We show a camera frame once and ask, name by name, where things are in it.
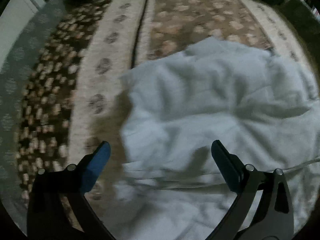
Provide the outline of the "white patterned wardrobe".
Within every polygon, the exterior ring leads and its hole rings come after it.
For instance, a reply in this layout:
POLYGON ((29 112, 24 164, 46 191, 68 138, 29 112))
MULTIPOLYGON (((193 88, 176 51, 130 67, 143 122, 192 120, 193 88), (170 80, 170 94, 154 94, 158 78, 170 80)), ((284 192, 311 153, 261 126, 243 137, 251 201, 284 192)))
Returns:
POLYGON ((1 64, 29 20, 44 0, 1 0, 1 64))

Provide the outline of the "light blue puffer jacket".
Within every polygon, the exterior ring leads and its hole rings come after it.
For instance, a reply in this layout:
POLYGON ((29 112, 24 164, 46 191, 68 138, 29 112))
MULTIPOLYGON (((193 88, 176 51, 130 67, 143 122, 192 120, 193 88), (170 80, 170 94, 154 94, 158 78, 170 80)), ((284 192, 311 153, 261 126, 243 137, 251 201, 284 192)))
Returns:
POLYGON ((230 207, 210 147, 281 168, 294 230, 319 191, 319 91, 312 72, 268 50, 207 38, 121 78, 132 105, 126 163, 103 221, 117 239, 205 239, 230 207))

